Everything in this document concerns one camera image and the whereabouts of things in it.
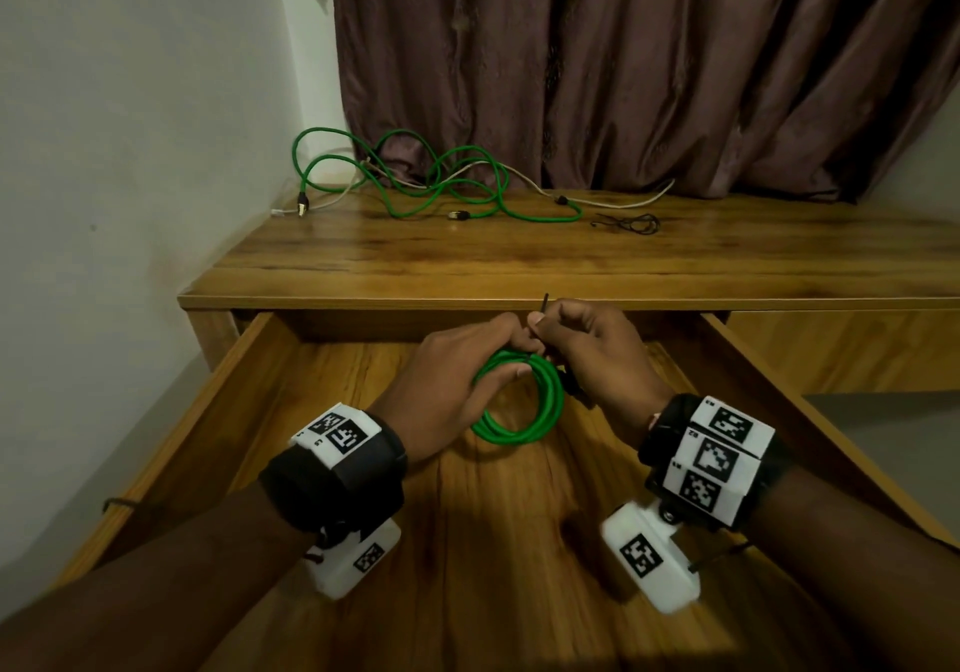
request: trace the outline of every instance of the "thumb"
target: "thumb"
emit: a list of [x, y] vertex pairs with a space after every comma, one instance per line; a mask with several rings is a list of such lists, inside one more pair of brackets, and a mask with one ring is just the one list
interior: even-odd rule
[[476, 423], [501, 389], [532, 371], [529, 363], [503, 363], [481, 376], [473, 385], [470, 396], [463, 403], [463, 416], [466, 423]]
[[571, 353], [575, 353], [574, 344], [576, 342], [589, 338], [586, 333], [568, 328], [560, 323], [557, 318], [547, 317], [539, 311], [527, 315], [527, 326], [530, 327], [536, 338], [539, 338], [545, 344], [549, 344], [567, 357], [570, 357]]

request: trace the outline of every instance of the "open drawer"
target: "open drawer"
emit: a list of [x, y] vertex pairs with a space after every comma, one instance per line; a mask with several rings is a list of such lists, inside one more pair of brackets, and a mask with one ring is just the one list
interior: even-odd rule
[[[427, 326], [488, 316], [258, 314], [126, 493], [137, 507], [110, 506], [60, 582], [251, 483], [335, 402], [368, 405]], [[897, 521], [950, 538], [717, 317], [631, 317], [677, 391], [713, 395], [772, 424], [810, 470]], [[535, 408], [531, 380], [502, 392], [493, 411], [521, 425]], [[293, 569], [206, 668], [856, 666], [834, 622], [756, 549], [703, 569], [701, 600], [671, 616], [618, 581], [599, 525], [630, 498], [652, 500], [645, 474], [602, 413], [570, 399], [557, 428], [535, 444], [497, 447], [464, 433], [412, 468], [396, 517], [403, 538], [371, 578], [333, 604], [313, 590], [306, 569]], [[691, 559], [734, 542], [690, 528], [676, 540]]]

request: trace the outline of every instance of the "coiled green cable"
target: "coiled green cable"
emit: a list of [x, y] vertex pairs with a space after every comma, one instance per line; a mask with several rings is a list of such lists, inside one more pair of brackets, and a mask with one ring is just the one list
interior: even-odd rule
[[539, 406], [536, 417], [530, 426], [519, 432], [511, 432], [484, 411], [480, 420], [473, 425], [473, 433], [481, 440], [494, 445], [526, 445], [541, 439], [553, 429], [564, 411], [564, 387], [560, 383], [560, 376], [553, 363], [536, 353], [528, 354], [522, 351], [512, 351], [502, 348], [492, 356], [477, 373], [476, 378], [492, 372], [503, 364], [529, 364], [533, 370], [536, 387], [539, 390]]
[[[300, 161], [297, 158], [297, 149], [300, 147], [301, 142], [304, 140], [307, 134], [318, 132], [336, 133], [340, 136], [345, 136], [348, 138], [368, 154], [370, 162], [376, 164], [376, 166], [386, 175], [384, 179], [390, 182], [390, 186], [393, 187], [393, 189], [403, 195], [406, 195], [407, 197], [422, 198], [423, 203], [418, 204], [414, 206], [413, 209], [409, 209], [405, 212], [398, 211], [397, 208], [395, 208], [390, 202], [390, 195], [387, 193], [387, 189], [383, 186], [383, 184], [380, 183], [380, 180], [371, 173], [371, 171], [364, 165], [363, 162], [359, 162], [354, 158], [343, 156], [339, 153], [321, 154], [320, 156], [317, 156], [315, 159], [311, 160], [305, 168], [302, 168]], [[427, 171], [423, 189], [411, 189], [394, 179], [392, 172], [389, 168], [387, 168], [387, 165], [383, 163], [383, 160], [379, 156], [380, 149], [383, 147], [384, 142], [393, 136], [397, 136], [398, 134], [410, 136], [420, 144], [423, 144], [423, 147], [426, 149], [426, 153], [430, 155], [430, 158], [433, 160], [433, 164]], [[584, 214], [583, 210], [572, 201], [567, 202], [564, 206], [572, 209], [574, 214], [564, 217], [538, 217], [534, 215], [523, 215], [520, 212], [515, 212], [507, 206], [503, 198], [504, 192], [507, 189], [507, 185], [510, 183], [510, 172], [503, 166], [503, 164], [498, 162], [497, 159], [490, 156], [485, 148], [476, 145], [454, 146], [450, 150], [442, 153], [440, 156], [437, 156], [437, 153], [433, 150], [433, 147], [426, 142], [426, 139], [423, 136], [415, 131], [411, 131], [408, 128], [395, 128], [392, 131], [387, 131], [387, 133], [380, 137], [380, 140], [376, 142], [376, 145], [370, 146], [366, 141], [361, 139], [359, 136], [355, 136], [349, 131], [342, 131], [339, 128], [328, 128], [326, 126], [315, 126], [313, 128], [307, 128], [296, 135], [293, 147], [291, 148], [291, 153], [294, 161], [294, 169], [296, 169], [296, 174], [300, 178], [300, 193], [306, 194], [306, 188], [312, 187], [320, 192], [337, 194], [343, 192], [344, 190], [353, 190], [369, 181], [380, 191], [380, 196], [383, 198], [383, 204], [387, 207], [387, 212], [390, 214], [390, 217], [397, 219], [412, 217], [419, 212], [423, 212], [427, 207], [433, 205], [437, 198], [445, 192], [450, 193], [450, 195], [466, 205], [489, 205], [489, 208], [484, 209], [483, 211], [470, 212], [469, 218], [472, 220], [477, 220], [481, 217], [491, 217], [492, 215], [496, 215], [498, 212], [503, 212], [504, 214], [517, 220], [525, 220], [532, 223], [571, 223], [579, 220]], [[310, 173], [314, 170], [314, 168], [321, 162], [328, 161], [330, 159], [334, 161], [345, 161], [347, 164], [352, 164], [363, 176], [357, 182], [350, 184], [347, 187], [330, 187], [311, 181]], [[473, 165], [486, 165], [491, 168], [493, 170], [493, 177], [496, 181], [496, 187], [491, 188], [482, 181], [478, 181], [476, 179], [453, 176], [463, 167]], [[486, 196], [472, 197], [457, 192], [457, 189], [462, 185], [477, 187], [486, 192]]]

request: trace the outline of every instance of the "purple curtain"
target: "purple curtain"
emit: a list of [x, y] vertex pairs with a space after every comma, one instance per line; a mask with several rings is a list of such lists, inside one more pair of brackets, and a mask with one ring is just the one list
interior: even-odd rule
[[[334, 0], [367, 141], [478, 144], [545, 186], [855, 199], [953, 87], [960, 0]], [[422, 174], [412, 140], [385, 157]]]

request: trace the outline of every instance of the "person's left arm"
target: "person's left arm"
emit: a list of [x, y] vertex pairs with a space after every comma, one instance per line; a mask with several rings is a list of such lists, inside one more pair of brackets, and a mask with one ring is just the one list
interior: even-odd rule
[[[529, 373], [526, 363], [508, 363], [474, 384], [507, 345], [544, 349], [514, 314], [431, 334], [369, 412], [400, 437], [410, 462], [424, 460]], [[194, 669], [315, 542], [253, 483], [7, 619], [0, 668]]]

